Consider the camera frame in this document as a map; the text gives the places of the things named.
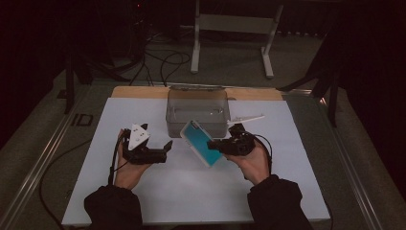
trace metal stand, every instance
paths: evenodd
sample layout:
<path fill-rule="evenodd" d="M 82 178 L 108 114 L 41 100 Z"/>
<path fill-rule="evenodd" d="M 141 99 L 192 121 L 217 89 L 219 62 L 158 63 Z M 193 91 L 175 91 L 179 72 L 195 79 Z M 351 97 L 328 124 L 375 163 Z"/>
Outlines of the metal stand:
<path fill-rule="evenodd" d="M 274 78 L 272 65 L 269 58 L 269 50 L 275 37 L 278 23 L 281 18 L 283 5 L 278 6 L 273 18 L 242 17 L 231 15 L 201 14 L 200 1 L 196 0 L 196 11 L 194 19 L 194 46 L 192 54 L 191 72 L 198 73 L 200 56 L 200 30 L 222 31 L 222 32 L 241 32 L 253 34 L 268 35 L 268 41 L 264 47 L 260 48 L 263 65 L 265 67 L 265 76 L 268 79 Z"/>
<path fill-rule="evenodd" d="M 74 70 L 72 66 L 72 54 L 69 51 L 66 52 L 65 69 L 66 69 L 65 114 L 68 114 L 75 103 Z"/>

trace person's left hand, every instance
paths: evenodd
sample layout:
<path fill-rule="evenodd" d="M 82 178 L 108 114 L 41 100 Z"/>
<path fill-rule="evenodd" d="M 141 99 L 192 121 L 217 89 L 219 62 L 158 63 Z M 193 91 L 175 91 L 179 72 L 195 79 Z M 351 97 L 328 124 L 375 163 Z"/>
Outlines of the person's left hand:
<path fill-rule="evenodd" d="M 148 169 L 151 165 L 133 165 L 126 163 L 126 160 L 123 158 L 123 142 L 121 142 L 119 145 L 119 163 L 117 167 L 120 166 L 122 167 L 116 171 L 114 185 L 132 190 L 140 181 L 141 175 L 143 175 L 146 169 Z"/>

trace white metal leg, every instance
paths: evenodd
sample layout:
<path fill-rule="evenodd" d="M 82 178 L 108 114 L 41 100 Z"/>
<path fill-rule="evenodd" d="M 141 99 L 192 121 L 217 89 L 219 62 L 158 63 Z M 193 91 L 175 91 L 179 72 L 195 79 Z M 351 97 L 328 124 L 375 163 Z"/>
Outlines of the white metal leg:
<path fill-rule="evenodd" d="M 191 72 L 197 74 L 199 72 L 199 57 L 200 57 L 200 42 L 199 42 L 199 30 L 200 30 L 200 1 L 196 0 L 196 13 L 194 17 L 194 46 L 192 54 Z"/>
<path fill-rule="evenodd" d="M 265 76 L 268 79 L 274 78 L 274 72 L 269 58 L 269 50 L 271 49 L 275 33 L 278 28 L 278 23 L 281 18 L 283 6 L 278 6 L 277 12 L 273 18 L 257 18 L 257 17 L 240 17 L 230 15 L 213 15 L 200 14 L 200 1 L 196 0 L 196 12 L 194 19 L 194 46 L 192 54 L 193 74 L 198 73 L 199 57 L 200 57 L 200 30 L 225 31 L 225 32 L 243 32 L 268 35 L 268 41 L 264 47 L 261 47 L 263 66 L 265 67 Z"/>
<path fill-rule="evenodd" d="M 271 49 L 272 42 L 274 41 L 275 33 L 278 28 L 278 23 L 281 18 L 283 6 L 279 6 L 277 9 L 277 13 L 274 17 L 274 21 L 272 22 L 271 29 L 268 35 L 268 42 L 266 43 L 265 47 L 260 48 L 260 53 L 262 54 L 262 61 L 263 66 L 265 67 L 265 76 L 268 79 L 274 78 L 274 71 L 272 70 L 271 59 L 269 58 L 269 51 Z"/>

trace blue object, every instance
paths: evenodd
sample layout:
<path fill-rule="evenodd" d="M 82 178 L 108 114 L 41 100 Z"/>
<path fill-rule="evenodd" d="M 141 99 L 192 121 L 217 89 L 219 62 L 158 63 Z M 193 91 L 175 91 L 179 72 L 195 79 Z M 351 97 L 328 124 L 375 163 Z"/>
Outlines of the blue object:
<path fill-rule="evenodd" d="M 217 149 L 208 148 L 207 142 L 213 139 L 197 121 L 186 123 L 180 134 L 207 167 L 211 167 L 222 156 Z"/>

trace dark background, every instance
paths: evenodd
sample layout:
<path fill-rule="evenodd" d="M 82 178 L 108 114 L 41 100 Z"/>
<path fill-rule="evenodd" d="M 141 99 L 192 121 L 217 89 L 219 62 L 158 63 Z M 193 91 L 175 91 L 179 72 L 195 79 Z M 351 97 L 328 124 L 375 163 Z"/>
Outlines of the dark background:
<path fill-rule="evenodd" d="M 132 11 L 129 2 L 1 2 L 0 148 L 52 89 L 54 77 L 64 69 L 67 50 L 111 64 L 111 58 L 124 56 L 128 47 L 128 39 L 117 35 L 126 38 L 137 33 L 127 29 L 129 22 L 144 18 L 148 26 L 175 39 L 181 39 L 179 25 L 193 25 L 194 1 L 132 1 L 142 4 Z M 274 10 L 274 4 L 265 0 L 232 1 L 233 5 L 207 0 L 201 1 L 201 10 L 216 13 L 223 2 L 229 6 L 223 13 L 228 14 L 267 16 Z M 405 197 L 404 9 L 401 0 L 289 1 L 279 32 L 325 37 L 309 73 L 326 67 L 340 72 L 340 86 L 347 89 L 354 110 Z"/>

